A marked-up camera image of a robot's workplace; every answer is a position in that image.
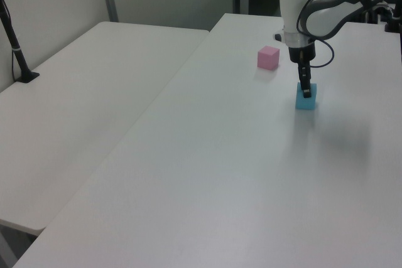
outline blue cube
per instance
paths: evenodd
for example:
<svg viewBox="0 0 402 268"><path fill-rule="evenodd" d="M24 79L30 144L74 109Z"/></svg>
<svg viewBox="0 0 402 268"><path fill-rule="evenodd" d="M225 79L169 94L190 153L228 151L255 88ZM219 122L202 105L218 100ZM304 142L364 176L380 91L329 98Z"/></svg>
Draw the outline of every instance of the blue cube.
<svg viewBox="0 0 402 268"><path fill-rule="evenodd" d="M301 110L314 110L315 109L315 97L317 96L317 84L311 84L312 97L304 98L302 86L297 83L296 93L296 109Z"/></svg>

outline robotic arm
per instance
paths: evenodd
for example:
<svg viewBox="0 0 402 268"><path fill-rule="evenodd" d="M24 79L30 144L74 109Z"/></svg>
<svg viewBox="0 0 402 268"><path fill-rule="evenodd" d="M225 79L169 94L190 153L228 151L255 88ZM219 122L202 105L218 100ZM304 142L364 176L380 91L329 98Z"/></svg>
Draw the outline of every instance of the robotic arm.
<svg viewBox="0 0 402 268"><path fill-rule="evenodd" d="M290 60L298 64L304 98L311 97L310 61L314 41L335 36L351 17L383 0L280 0L284 38Z"/></svg>

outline cube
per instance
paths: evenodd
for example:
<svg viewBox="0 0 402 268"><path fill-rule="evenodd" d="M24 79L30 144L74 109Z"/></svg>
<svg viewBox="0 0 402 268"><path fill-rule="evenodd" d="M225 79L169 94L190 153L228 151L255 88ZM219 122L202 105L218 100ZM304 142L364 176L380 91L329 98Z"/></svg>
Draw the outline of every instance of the cube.
<svg viewBox="0 0 402 268"><path fill-rule="evenodd" d="M276 70L279 63L279 49L265 46L258 52L257 67Z"/></svg>
<svg viewBox="0 0 402 268"><path fill-rule="evenodd" d="M297 83L296 93L296 109L301 110L314 110L315 109L315 97L317 96L317 84L311 84L312 97L304 98L302 86L300 82Z"/></svg>

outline pink cube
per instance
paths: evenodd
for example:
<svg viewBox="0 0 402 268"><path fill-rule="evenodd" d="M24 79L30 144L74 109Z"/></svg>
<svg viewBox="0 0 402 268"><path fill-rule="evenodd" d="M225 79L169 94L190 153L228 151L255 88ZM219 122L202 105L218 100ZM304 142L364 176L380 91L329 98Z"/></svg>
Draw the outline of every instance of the pink cube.
<svg viewBox="0 0 402 268"><path fill-rule="evenodd" d="M279 49L265 46L258 52L257 66L267 70L275 70L279 63Z"/></svg>

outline white table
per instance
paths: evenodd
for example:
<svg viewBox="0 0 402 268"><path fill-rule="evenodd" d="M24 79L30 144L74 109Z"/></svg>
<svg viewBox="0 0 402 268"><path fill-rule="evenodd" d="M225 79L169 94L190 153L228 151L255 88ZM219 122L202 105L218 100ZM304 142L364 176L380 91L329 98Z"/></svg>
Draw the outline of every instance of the white table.
<svg viewBox="0 0 402 268"><path fill-rule="evenodd" d="M346 24L302 111L281 25L225 15L16 267L400 268L399 36Z"/></svg>
<svg viewBox="0 0 402 268"><path fill-rule="evenodd" d="M0 94L0 224L38 235L207 31L100 23Z"/></svg>

